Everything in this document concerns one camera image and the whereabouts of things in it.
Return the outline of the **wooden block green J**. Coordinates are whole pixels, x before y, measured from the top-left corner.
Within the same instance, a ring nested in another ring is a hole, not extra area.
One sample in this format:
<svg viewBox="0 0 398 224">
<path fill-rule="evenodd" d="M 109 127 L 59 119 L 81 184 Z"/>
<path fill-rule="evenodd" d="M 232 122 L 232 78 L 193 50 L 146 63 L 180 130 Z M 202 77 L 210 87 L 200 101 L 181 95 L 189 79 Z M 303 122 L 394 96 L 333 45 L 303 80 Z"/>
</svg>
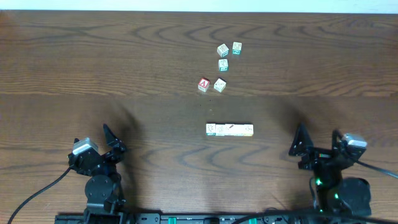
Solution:
<svg viewBox="0 0 398 224">
<path fill-rule="evenodd" d="M 253 136 L 254 134 L 254 126 L 252 124 L 244 124 L 243 125 L 243 135 L 244 136 Z"/>
</svg>

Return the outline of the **wooden block blue X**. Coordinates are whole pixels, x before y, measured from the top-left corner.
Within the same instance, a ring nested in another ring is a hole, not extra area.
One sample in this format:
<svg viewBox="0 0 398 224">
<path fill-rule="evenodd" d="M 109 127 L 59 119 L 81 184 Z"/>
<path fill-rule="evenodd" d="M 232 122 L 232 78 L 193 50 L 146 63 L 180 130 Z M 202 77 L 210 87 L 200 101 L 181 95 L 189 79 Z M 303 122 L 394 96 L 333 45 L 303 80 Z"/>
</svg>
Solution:
<svg viewBox="0 0 398 224">
<path fill-rule="evenodd" d="M 224 135 L 234 136 L 235 135 L 235 124 L 225 124 L 224 125 Z"/>
</svg>

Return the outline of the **wooden block bee picture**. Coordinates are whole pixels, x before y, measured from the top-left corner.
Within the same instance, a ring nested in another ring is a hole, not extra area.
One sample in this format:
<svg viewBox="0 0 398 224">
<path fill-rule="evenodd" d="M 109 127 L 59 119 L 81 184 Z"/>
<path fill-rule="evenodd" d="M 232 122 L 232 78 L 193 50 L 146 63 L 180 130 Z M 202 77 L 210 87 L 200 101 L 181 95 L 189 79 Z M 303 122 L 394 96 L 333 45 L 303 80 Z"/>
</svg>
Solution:
<svg viewBox="0 0 398 224">
<path fill-rule="evenodd" d="M 224 124 L 216 124 L 215 125 L 215 135 L 216 136 L 224 136 L 225 135 L 225 125 Z"/>
</svg>

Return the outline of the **wooden block umbrella seven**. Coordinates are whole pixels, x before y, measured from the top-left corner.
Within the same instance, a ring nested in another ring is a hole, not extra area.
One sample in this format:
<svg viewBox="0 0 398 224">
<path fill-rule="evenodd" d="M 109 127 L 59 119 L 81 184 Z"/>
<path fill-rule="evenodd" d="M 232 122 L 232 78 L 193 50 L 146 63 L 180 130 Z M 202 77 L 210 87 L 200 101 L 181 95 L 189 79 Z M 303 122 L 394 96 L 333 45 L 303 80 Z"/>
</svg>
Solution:
<svg viewBox="0 0 398 224">
<path fill-rule="evenodd" d="M 216 124 L 215 123 L 207 123 L 206 124 L 206 135 L 207 136 L 215 136 L 216 135 Z"/>
</svg>

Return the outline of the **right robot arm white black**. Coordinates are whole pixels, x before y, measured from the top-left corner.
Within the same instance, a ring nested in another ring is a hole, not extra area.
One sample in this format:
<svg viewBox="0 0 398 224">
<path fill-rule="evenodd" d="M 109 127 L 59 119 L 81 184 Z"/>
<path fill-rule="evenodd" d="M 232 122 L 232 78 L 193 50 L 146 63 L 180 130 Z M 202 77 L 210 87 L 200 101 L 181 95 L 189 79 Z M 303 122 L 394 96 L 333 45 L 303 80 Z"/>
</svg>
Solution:
<svg viewBox="0 0 398 224">
<path fill-rule="evenodd" d="M 301 157 L 299 169 L 313 171 L 310 183 L 315 188 L 310 191 L 314 211 L 365 217 L 371 214 L 369 182 L 342 176 L 342 171 L 364 154 L 366 146 L 361 136 L 334 130 L 331 149 L 315 147 L 306 127 L 298 125 L 289 155 Z"/>
</svg>

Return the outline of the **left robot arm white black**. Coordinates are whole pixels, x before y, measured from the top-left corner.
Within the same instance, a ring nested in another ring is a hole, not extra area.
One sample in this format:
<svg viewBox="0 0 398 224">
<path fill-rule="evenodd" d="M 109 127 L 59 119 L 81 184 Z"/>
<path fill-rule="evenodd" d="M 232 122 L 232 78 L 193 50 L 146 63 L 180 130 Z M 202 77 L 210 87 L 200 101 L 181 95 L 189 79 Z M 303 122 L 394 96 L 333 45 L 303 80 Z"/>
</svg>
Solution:
<svg viewBox="0 0 398 224">
<path fill-rule="evenodd" d="M 103 131 L 110 151 L 100 154 L 98 146 L 85 138 L 75 139 L 68 155 L 69 168 L 90 178 L 85 185 L 87 203 L 83 223 L 127 223 L 122 178 L 116 167 L 124 159 L 127 147 L 108 125 L 103 125 Z"/>
</svg>

